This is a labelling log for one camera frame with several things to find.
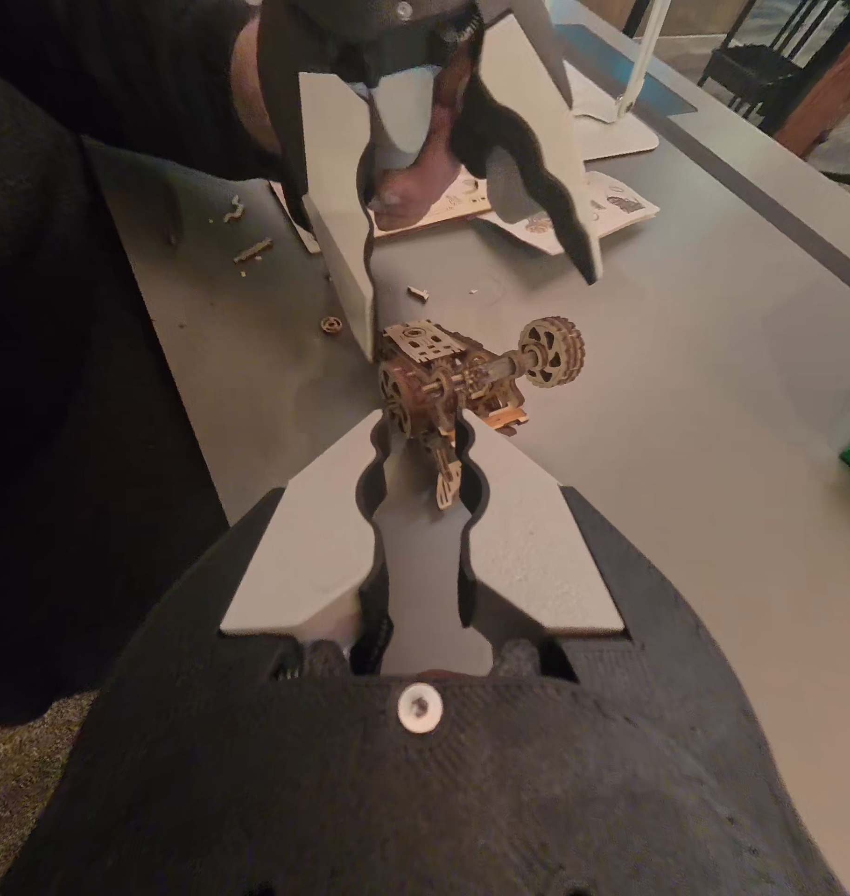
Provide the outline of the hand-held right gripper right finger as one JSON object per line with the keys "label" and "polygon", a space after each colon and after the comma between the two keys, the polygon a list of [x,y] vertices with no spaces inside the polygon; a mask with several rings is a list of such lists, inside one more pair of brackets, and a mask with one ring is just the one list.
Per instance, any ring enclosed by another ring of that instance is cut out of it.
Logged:
{"label": "hand-held right gripper right finger", "polygon": [[541,672],[571,673],[563,643],[623,635],[625,623],[563,487],[472,411],[457,421],[461,535],[458,612],[494,659],[531,645]]}

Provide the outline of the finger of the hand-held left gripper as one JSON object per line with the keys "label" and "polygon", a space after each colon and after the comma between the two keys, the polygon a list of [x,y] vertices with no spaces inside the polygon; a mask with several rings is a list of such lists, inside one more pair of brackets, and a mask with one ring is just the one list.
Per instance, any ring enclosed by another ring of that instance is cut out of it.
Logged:
{"label": "finger of the hand-held left gripper", "polygon": [[573,95],[548,14],[481,14],[454,152],[503,222],[543,211],[589,284],[602,275]]}
{"label": "finger of the hand-held left gripper", "polygon": [[344,322],[367,361],[376,353],[374,224],[363,193],[371,141],[370,109],[331,73],[299,73],[307,165],[303,203]]}

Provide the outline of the black metal-frame chair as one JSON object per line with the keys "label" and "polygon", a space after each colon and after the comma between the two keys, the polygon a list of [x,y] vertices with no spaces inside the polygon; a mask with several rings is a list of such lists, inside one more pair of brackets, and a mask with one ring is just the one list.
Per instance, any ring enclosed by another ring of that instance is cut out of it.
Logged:
{"label": "black metal-frame chair", "polygon": [[768,136],[850,44],[850,1],[746,2],[697,81]]}

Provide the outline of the white board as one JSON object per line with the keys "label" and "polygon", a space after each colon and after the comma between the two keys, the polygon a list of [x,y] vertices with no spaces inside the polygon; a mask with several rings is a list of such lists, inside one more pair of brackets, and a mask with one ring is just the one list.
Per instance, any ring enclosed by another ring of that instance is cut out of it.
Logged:
{"label": "white board", "polygon": [[574,132],[583,161],[654,151],[660,140],[633,113],[618,116],[618,101],[578,68],[565,62],[573,97]]}

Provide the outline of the wooden buggy model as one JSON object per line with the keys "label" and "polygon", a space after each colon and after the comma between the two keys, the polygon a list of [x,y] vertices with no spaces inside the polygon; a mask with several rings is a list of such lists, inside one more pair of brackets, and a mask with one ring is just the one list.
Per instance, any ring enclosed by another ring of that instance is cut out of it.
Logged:
{"label": "wooden buggy model", "polygon": [[398,431],[417,442],[437,472],[436,504],[447,511],[460,494],[463,463],[456,421],[467,409],[501,434],[529,421],[519,381],[539,389],[568,385],[583,371],[583,335],[563,316],[528,322],[516,347],[494,352],[430,320],[394,324],[380,342],[378,384]]}

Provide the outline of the person's left hand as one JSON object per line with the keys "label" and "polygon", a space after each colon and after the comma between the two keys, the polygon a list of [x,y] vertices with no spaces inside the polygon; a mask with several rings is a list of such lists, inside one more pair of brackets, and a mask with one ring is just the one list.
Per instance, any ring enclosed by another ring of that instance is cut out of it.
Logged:
{"label": "person's left hand", "polygon": [[[259,16],[252,16],[234,43],[229,86],[242,127],[270,163],[267,174],[274,174],[281,161],[281,144],[265,110],[257,71],[259,24]],[[461,48],[436,76],[429,133],[417,159],[408,168],[386,170],[374,187],[368,206],[380,230],[401,230],[418,223],[459,174],[462,165],[451,150],[450,136],[471,71],[469,51]]]}

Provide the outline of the person's left forearm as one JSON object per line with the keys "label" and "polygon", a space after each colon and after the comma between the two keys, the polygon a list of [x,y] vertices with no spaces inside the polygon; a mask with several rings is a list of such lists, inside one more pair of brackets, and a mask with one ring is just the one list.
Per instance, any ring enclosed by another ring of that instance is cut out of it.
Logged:
{"label": "person's left forearm", "polygon": [[0,1],[0,76],[80,135],[230,181],[280,180],[259,23],[248,2]]}

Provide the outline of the wooden sheet with wheels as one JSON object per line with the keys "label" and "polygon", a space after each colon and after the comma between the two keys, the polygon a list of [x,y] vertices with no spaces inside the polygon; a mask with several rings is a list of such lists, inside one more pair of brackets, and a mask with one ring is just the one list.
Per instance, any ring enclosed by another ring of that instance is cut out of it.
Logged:
{"label": "wooden sheet with wheels", "polygon": [[[320,254],[321,248],[313,233],[301,228],[290,217],[282,186],[275,181],[269,181],[269,185],[288,222],[293,225],[307,252]],[[390,231],[380,230],[378,227],[375,227],[374,239],[393,238],[402,233],[431,228],[456,219],[477,218],[486,215],[491,210],[492,206],[487,196],[486,180],[475,178],[467,170],[463,169],[453,184],[444,192],[440,200],[432,205],[428,214],[421,218],[417,224]]]}

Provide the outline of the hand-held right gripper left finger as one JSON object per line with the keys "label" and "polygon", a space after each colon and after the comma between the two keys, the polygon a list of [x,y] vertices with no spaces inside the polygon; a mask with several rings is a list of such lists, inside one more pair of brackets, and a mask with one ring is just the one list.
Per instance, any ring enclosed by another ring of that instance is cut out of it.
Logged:
{"label": "hand-held right gripper left finger", "polygon": [[281,490],[219,630],[337,644],[377,674],[393,637],[389,574],[374,516],[386,498],[386,414],[375,410]]}

